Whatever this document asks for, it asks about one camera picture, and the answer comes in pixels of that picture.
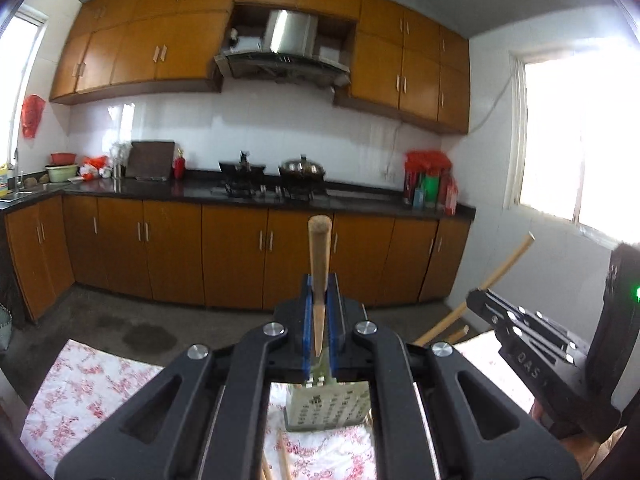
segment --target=trash bin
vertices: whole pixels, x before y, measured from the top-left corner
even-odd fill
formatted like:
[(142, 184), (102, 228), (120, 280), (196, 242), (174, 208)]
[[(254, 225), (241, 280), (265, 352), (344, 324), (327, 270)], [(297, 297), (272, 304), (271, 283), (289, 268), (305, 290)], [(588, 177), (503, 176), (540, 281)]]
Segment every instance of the trash bin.
[(11, 313), (0, 305), (0, 351), (9, 348), (11, 339)]

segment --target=black countertop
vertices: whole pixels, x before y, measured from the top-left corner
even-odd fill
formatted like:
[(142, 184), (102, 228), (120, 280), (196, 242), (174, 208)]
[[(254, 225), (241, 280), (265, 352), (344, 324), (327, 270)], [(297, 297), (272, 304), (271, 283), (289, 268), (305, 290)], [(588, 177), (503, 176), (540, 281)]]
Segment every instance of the black countertop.
[[(377, 216), (399, 216), (408, 218), (442, 218), (444, 212), (434, 208), (414, 209), (402, 202), (400, 192), (354, 186), (354, 190), (328, 189), (327, 195), (316, 195), (310, 202), (286, 200), (268, 190), (264, 197), (232, 198), (226, 194), (219, 182), (207, 180), (183, 180), (168, 182), (142, 182), (133, 179), (99, 179), (79, 184), (49, 184), (30, 190), (33, 194), (13, 202), (0, 202), (0, 212), (13, 212), (56, 194), (106, 196), (137, 200), (161, 200), (193, 203), (215, 203), (222, 205), (265, 207), (271, 209), (336, 211)], [(458, 204), (457, 218), (473, 220), (474, 207)]]

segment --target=red bag hanging on wall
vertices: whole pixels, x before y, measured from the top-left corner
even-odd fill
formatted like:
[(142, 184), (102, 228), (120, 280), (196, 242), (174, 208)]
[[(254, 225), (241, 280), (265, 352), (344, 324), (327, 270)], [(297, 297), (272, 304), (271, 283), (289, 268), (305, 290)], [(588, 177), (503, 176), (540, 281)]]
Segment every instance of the red bag hanging on wall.
[(22, 123), (22, 135), (25, 139), (33, 139), (38, 131), (42, 112), (47, 102), (40, 96), (32, 94), (22, 103), (20, 122)]

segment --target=concrete floor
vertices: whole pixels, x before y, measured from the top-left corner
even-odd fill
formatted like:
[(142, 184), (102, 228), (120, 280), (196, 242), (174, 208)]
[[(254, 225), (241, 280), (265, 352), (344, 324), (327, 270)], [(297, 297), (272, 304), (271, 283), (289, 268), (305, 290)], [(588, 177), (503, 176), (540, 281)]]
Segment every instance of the concrete floor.
[[(407, 341), (415, 340), (448, 313), (443, 303), (368, 311), (371, 320), (386, 324)], [(155, 303), (75, 285), (37, 326), (14, 330), (9, 349), (0, 352), (0, 368), (29, 406), (68, 339), (166, 365), (193, 343), (228, 346), (270, 319), (269, 313)], [(462, 325), (457, 323), (449, 332)]]

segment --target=wooden stick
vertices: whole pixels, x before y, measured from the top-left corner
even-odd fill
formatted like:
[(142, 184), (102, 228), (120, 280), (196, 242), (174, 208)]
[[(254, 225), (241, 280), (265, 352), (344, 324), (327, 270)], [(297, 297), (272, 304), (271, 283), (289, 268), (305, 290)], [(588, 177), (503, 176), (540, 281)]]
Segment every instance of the wooden stick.
[(450, 345), (453, 345), (458, 341), (460, 341), (468, 333), (469, 333), (469, 325), (465, 325), (460, 330), (454, 332), (449, 337), (447, 337), (444, 341), (446, 341)]
[(284, 480), (292, 480), (291, 469), (289, 468), (289, 459), (287, 458), (287, 449), (284, 446), (282, 430), (278, 430), (278, 443), (280, 444), (280, 469), (282, 469), (282, 478)]
[(312, 216), (308, 228), (311, 287), (314, 292), (314, 340), (316, 357), (319, 357), (324, 337), (324, 294), (329, 278), (331, 219), (324, 215)]
[[(486, 289), (494, 286), (495, 283), (497, 283), (498, 280), (500, 280), (500, 278), (503, 277), (507, 273), (507, 271), (514, 266), (514, 264), (527, 251), (527, 249), (531, 247), (531, 244), (535, 240), (536, 239), (533, 237), (531, 233), (527, 234), (527, 236), (522, 241), (520, 246), (515, 251), (513, 251), (511, 256), (509, 256), (506, 260), (503, 261), (500, 267), (494, 270), (494, 273), (491, 276), (489, 276), (486, 280), (484, 280), (484, 282), (482, 283), (482, 285), (480, 285), (479, 288)], [(452, 324), (454, 324), (457, 320), (459, 320), (462, 317), (462, 315), (465, 313), (465, 310), (466, 310), (466, 300), (460, 303), (460, 305), (455, 310), (452, 310), (448, 316), (441, 319), (440, 322), (436, 326), (434, 326), (431, 330), (429, 330), (428, 332), (425, 332), (418, 339), (416, 339), (414, 341), (414, 344), (418, 346), (423, 346), (427, 344), (433, 338), (439, 336), (443, 332), (443, 330), (446, 330)]]
[(265, 456), (264, 451), (262, 452), (262, 471), (260, 476), (264, 480), (272, 480), (271, 469), (269, 469), (269, 462), (267, 462), (267, 457)]

